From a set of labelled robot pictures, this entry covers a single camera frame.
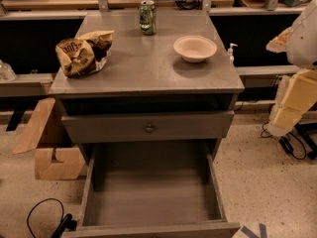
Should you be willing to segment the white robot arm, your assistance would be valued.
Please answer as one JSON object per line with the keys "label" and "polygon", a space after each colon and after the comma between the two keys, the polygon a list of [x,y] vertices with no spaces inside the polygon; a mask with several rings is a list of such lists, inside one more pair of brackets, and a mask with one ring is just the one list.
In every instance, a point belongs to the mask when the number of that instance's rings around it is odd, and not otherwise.
{"label": "white robot arm", "polygon": [[279,137],[290,132],[317,103],[317,0],[269,41],[266,49],[277,54],[286,52],[287,60],[299,68],[293,76],[282,78],[269,115],[267,129]]}

